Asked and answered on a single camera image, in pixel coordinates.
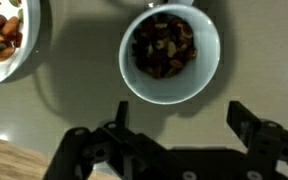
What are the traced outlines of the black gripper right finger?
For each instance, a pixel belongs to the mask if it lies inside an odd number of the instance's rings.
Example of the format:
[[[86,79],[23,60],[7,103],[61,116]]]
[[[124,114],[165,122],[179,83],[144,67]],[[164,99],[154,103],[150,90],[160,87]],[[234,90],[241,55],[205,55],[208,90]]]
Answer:
[[[278,173],[277,162],[288,165],[288,130],[261,120],[239,101],[230,101],[227,124],[246,146],[246,178],[249,180],[288,180]]]

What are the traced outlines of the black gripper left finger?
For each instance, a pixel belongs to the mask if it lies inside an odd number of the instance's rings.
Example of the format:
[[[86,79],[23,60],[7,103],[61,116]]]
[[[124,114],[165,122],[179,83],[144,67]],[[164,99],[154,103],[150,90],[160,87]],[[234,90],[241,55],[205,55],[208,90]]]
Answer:
[[[63,136],[43,180],[87,180],[106,162],[121,180],[166,180],[169,173],[158,156],[166,149],[126,127],[128,102],[121,101],[113,121],[94,131],[72,128]]]

